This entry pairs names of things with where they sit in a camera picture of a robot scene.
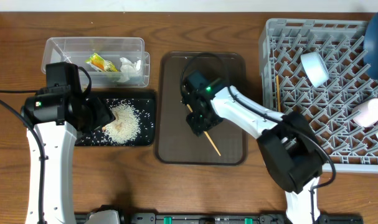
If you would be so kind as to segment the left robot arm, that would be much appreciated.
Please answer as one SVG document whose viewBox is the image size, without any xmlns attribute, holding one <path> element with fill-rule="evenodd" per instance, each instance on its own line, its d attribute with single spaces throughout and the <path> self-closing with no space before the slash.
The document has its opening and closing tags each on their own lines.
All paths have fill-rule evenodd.
<svg viewBox="0 0 378 224">
<path fill-rule="evenodd" d="M 26 223 L 75 223 L 73 150 L 78 139 L 114 121 L 106 101 L 68 85 L 45 87 L 21 109 L 28 120 L 30 185 Z"/>
</svg>

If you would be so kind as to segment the green orange snack wrapper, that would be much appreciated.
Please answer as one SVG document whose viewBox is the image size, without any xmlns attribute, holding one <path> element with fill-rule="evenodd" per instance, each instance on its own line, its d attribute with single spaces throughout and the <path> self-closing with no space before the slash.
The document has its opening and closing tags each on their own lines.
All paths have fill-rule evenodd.
<svg viewBox="0 0 378 224">
<path fill-rule="evenodd" d="M 99 72 L 117 72 L 115 65 L 109 61 L 105 60 L 101 56 L 99 56 L 97 53 L 93 53 L 91 56 L 89 56 L 88 59 L 86 59 L 85 63 L 89 64 L 93 69 Z"/>
</svg>

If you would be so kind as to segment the white tissue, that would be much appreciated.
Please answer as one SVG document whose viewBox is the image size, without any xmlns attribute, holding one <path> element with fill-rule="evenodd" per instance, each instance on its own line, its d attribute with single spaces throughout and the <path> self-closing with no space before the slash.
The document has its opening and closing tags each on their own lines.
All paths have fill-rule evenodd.
<svg viewBox="0 0 378 224">
<path fill-rule="evenodd" d="M 120 79 L 118 82 L 124 83 L 127 82 L 133 78 L 138 78 L 142 76 L 141 72 L 141 66 L 142 62 L 141 60 L 138 60 L 136 62 L 132 62 L 128 60 L 126 57 L 120 58 L 121 67 L 120 67 Z"/>
</svg>

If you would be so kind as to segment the wooden chopstick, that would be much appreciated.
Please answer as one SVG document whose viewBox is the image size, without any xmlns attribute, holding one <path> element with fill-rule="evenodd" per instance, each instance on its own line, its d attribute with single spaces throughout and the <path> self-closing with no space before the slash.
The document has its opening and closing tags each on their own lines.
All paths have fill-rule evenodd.
<svg viewBox="0 0 378 224">
<path fill-rule="evenodd" d="M 278 109 L 278 112 L 281 112 L 280 82 L 279 82 L 279 76 L 278 75 L 276 75 L 276 77 L 275 77 L 275 83 L 276 83 L 277 109 Z"/>
<path fill-rule="evenodd" d="M 186 105 L 187 108 L 189 109 L 190 112 L 193 112 L 192 108 L 190 105 Z M 208 139 L 208 141 L 211 143 L 212 147 L 214 148 L 214 150 L 216 151 L 216 153 L 221 156 L 221 153 L 220 151 L 218 150 L 217 146 L 215 145 L 214 141 L 212 140 L 212 138 L 210 137 L 209 133 L 207 131 L 204 131 L 203 132 L 206 136 L 206 138 Z"/>
</svg>

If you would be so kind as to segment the white cup pink inside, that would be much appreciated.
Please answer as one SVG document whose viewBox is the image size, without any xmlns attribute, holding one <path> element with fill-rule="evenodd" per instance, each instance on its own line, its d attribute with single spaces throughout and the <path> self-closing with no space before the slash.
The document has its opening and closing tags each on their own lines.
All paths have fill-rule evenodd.
<svg viewBox="0 0 378 224">
<path fill-rule="evenodd" d="M 357 113 L 353 121 L 365 128 L 371 127 L 378 121 L 378 98 L 372 98 L 360 105 L 357 105 L 353 111 Z"/>
</svg>

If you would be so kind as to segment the dark blue plate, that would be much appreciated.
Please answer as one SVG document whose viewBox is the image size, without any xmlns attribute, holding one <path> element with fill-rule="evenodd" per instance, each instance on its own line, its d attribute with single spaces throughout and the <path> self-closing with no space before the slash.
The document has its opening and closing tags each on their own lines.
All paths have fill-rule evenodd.
<svg viewBox="0 0 378 224">
<path fill-rule="evenodd" d="M 368 76 L 378 80 L 378 12 L 368 23 L 364 36 L 364 50 L 367 50 L 364 63 L 371 66 L 367 71 Z"/>
</svg>

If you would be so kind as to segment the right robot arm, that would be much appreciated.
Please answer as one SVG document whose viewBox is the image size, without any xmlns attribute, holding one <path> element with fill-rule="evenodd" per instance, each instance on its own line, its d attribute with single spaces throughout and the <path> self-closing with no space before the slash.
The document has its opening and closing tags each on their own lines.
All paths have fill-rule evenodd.
<svg viewBox="0 0 378 224">
<path fill-rule="evenodd" d="M 322 166 L 330 160 L 302 114 L 266 109 L 224 84 L 182 84 L 186 121 L 199 135 L 227 119 L 253 136 L 275 183 L 285 191 L 292 223 L 315 223 L 320 216 L 316 190 Z"/>
</svg>

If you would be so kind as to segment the light blue bowl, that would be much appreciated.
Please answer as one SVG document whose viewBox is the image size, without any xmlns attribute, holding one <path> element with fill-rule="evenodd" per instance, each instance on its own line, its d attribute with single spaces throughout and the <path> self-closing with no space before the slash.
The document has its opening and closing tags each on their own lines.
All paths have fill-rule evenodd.
<svg viewBox="0 0 378 224">
<path fill-rule="evenodd" d="M 300 59 L 307 77 L 315 88 L 328 81 L 328 69 L 319 53 L 302 54 Z"/>
</svg>

